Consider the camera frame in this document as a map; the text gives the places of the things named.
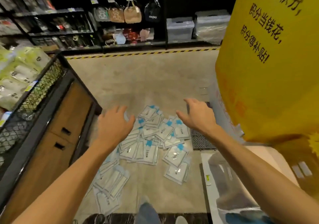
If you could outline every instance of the yellow and black striped tape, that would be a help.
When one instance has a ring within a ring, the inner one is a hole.
[[[190,50],[178,50],[178,51],[164,51],[164,52],[151,52],[151,53],[123,53],[123,54],[104,54],[100,56],[85,56],[85,57],[67,57],[66,59],[87,59],[87,58],[108,58],[118,56],[131,56],[131,55],[149,55],[149,54],[164,54],[164,53],[184,53],[184,52],[201,52],[219,50],[219,47],[206,48],[206,49],[190,49]]]

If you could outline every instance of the wooden panel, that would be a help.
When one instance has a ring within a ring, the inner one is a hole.
[[[0,218],[1,224],[14,221],[68,168],[74,149],[74,144],[61,137],[45,134]]]
[[[92,99],[85,89],[74,82],[50,124],[49,131],[76,144],[91,104]]]

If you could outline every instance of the clear plastic storage bin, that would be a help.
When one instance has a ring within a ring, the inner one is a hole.
[[[226,32],[230,14],[226,10],[196,12],[194,35],[197,40],[220,45]]]
[[[168,18],[166,23],[169,41],[192,39],[193,28],[195,26],[192,17]]]

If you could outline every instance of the yellow banner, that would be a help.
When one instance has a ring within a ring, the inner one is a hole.
[[[236,0],[216,62],[220,92],[245,140],[319,129],[319,0]]]

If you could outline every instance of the forearm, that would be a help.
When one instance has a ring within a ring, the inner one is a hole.
[[[109,151],[90,147],[61,174],[13,224],[70,224]]]
[[[282,223],[315,224],[319,205],[266,161],[233,140],[225,131],[209,134],[244,186],[269,216]]]

